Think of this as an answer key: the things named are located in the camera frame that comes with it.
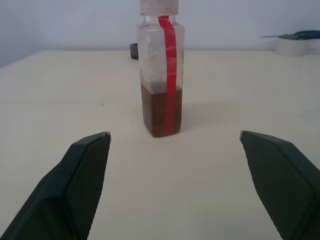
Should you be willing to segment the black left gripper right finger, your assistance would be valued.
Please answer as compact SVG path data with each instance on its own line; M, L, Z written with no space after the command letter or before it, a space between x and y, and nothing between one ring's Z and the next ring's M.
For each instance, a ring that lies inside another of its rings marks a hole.
M320 170L291 142L243 130L251 178L282 240L320 240Z

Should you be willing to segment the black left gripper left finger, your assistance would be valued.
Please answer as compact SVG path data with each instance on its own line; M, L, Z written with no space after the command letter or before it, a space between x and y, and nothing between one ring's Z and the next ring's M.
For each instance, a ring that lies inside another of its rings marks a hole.
M101 198L111 134L73 143L37 184L0 240L87 240Z

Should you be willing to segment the clear bottle with red tape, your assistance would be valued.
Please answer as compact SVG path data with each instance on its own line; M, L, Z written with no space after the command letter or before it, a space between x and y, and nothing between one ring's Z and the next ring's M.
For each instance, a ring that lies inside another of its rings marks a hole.
M144 16L137 28L143 121L155 138L180 131L185 28L175 15Z

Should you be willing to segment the white tape roll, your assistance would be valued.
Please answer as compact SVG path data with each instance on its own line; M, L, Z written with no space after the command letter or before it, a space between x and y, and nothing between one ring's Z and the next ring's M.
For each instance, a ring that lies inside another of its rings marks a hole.
M293 40L278 38L274 53L283 57L302 57L307 54L310 40Z

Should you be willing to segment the black tape roll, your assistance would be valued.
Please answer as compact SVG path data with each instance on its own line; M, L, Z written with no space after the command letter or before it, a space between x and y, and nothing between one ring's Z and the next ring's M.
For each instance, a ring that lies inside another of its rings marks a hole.
M130 49L131 59L138 60L139 59L138 44L137 43L130 44L129 49Z

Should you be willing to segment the blue-handled scissors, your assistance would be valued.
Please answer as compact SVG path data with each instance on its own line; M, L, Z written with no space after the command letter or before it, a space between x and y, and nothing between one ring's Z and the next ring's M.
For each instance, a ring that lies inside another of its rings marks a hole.
M285 40L320 40L320 30L303 30L291 34L262 36L261 38L280 38Z

